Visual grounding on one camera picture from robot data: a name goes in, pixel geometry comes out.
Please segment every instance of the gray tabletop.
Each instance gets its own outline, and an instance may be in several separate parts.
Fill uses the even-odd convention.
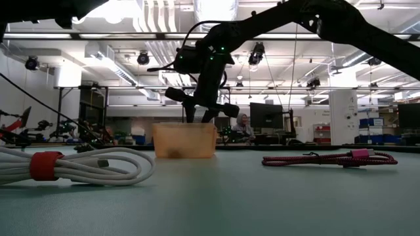
[[[3,186],[0,235],[419,234],[420,155],[391,153],[397,166],[360,169],[261,165],[264,155],[300,154],[158,160],[150,179],[130,187],[67,180]]]

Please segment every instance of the ceiling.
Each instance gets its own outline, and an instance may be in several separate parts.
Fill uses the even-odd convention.
[[[131,5],[135,1],[125,0],[120,1],[127,8],[131,9]],[[348,0],[353,5],[357,4],[360,12],[364,18],[374,26],[382,30],[399,33],[398,27],[412,20],[419,14],[420,3],[416,0],[384,0],[385,8],[383,10],[373,9],[379,6],[379,0]],[[158,27],[158,5],[155,3],[154,21]],[[239,0],[239,7],[236,20],[243,20],[251,16],[251,12],[255,10],[257,13],[262,12],[270,7],[276,5],[276,1],[270,0]],[[194,24],[194,6],[192,0],[175,0],[175,25],[178,32],[187,32]],[[215,9],[215,18],[217,19],[218,9]],[[118,24],[109,24],[104,18],[86,18],[82,24],[73,25],[75,32],[87,33],[107,33],[107,32],[135,32],[133,27],[133,19],[130,14],[134,14],[133,10],[127,10],[126,14],[129,16],[124,18]],[[145,6],[144,16],[148,17],[148,5]],[[165,20],[168,26],[169,19],[165,15]],[[22,22],[10,24],[11,32],[32,31],[32,32],[65,32],[68,30],[61,29],[55,24],[53,20],[41,21],[40,24],[32,24],[30,22]],[[304,28],[296,24],[288,24],[281,28],[275,29],[275,33],[308,33]],[[247,58],[251,49],[254,47],[255,41],[247,41],[240,48],[232,52],[235,58],[235,65],[228,66],[226,72],[228,74],[228,84],[234,86],[237,82],[237,76],[243,77],[243,85],[252,87],[266,87],[277,85],[279,87],[290,87],[293,81],[293,86],[306,85],[306,81],[310,77],[305,77],[313,69],[322,66],[323,69],[317,70],[316,76],[321,79],[322,86],[328,86],[327,65],[322,63],[329,62],[334,64],[334,58],[344,58],[356,51],[357,48],[350,45],[332,44],[327,41],[294,41],[293,38],[286,41],[262,41],[265,46],[266,56],[259,64],[257,71],[250,71],[247,64]],[[93,58],[85,57],[85,46],[88,41],[11,41],[11,47],[18,47],[20,49],[59,49],[66,54],[74,57],[84,64],[83,78],[84,80],[98,81],[101,85],[112,86],[127,86],[128,84],[119,79],[119,77],[110,71],[108,68],[97,66],[93,63]],[[144,85],[162,85],[158,79],[158,73],[148,73],[146,70],[152,67],[159,67],[155,56],[149,51],[150,63],[147,66],[140,66],[137,64],[137,56],[141,50],[149,50],[145,41],[99,41],[101,47],[110,46],[115,51],[115,60],[119,62],[124,69],[136,76],[136,79],[142,81]],[[192,45],[192,41],[188,41],[187,45]],[[57,61],[46,58],[44,63],[54,64],[60,66],[60,59]],[[371,81],[399,73],[386,64],[380,66],[373,66],[370,68],[367,65],[359,65],[353,68],[356,70],[358,85],[368,85]],[[398,86],[409,81],[416,81],[410,77],[401,77],[395,80],[387,81],[381,86]],[[262,93],[270,93],[273,91],[260,91]],[[133,91],[127,91],[127,94],[132,94]]]

